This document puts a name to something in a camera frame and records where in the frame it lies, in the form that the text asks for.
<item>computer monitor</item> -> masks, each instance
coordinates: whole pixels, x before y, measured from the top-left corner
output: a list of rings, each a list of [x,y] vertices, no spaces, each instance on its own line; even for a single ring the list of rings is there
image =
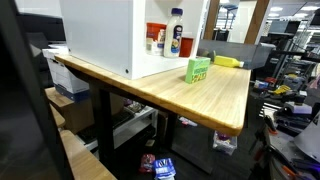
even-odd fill
[[[17,8],[0,7],[0,179],[73,179]]]

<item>bottle cap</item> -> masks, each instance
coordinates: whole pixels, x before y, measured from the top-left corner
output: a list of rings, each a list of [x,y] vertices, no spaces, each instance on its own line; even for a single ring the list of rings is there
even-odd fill
[[[244,62],[243,62],[243,61],[240,61],[239,67],[243,67],[243,65],[244,65]]]
[[[183,10],[180,9],[180,8],[172,8],[171,14],[172,14],[172,15],[173,15],[173,14],[178,14],[178,15],[182,16]]]

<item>floor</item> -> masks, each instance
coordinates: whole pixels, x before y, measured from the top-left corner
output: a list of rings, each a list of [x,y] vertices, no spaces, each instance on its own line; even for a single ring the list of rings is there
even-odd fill
[[[117,178],[120,180],[151,180],[154,175],[150,173],[139,173],[140,158],[143,153],[153,153],[157,159],[170,157],[176,169],[176,180],[225,180],[225,179],[248,179],[250,168],[253,167],[254,161],[252,155],[248,154],[251,144],[255,140],[254,133],[262,125],[261,120],[256,119],[256,103],[253,99],[249,99],[248,127],[244,127],[240,136],[238,136],[238,148],[232,156],[223,154],[213,150],[212,138],[213,131],[203,126],[183,127],[177,124],[175,130],[174,144],[187,149],[203,162],[212,166],[211,174],[193,166],[190,162],[176,153],[159,148],[155,145],[153,149],[144,148],[141,144],[134,144],[133,147],[122,147],[117,152],[119,158],[119,166]]]

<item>white shelf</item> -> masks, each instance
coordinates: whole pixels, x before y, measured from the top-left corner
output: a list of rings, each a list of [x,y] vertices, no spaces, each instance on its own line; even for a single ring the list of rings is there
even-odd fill
[[[150,114],[154,113],[156,110],[146,106],[140,113],[136,113],[134,117],[129,120],[128,122],[125,122],[121,126],[117,127],[116,129],[113,130],[113,136],[116,136],[117,134],[121,133],[122,131],[126,130],[128,127],[131,125],[135,124],[137,121],[140,121]]]
[[[121,133],[114,136],[114,148],[118,148],[121,144],[131,139],[134,135],[139,133],[151,123],[152,120],[150,120],[149,118],[145,118],[141,121],[137,121],[135,124],[131,125]]]

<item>wall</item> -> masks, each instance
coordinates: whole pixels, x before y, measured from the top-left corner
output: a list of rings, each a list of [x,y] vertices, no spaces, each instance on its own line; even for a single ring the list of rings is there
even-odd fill
[[[15,0],[21,13],[61,17],[59,0]]]
[[[257,1],[240,1],[228,42],[244,43]]]

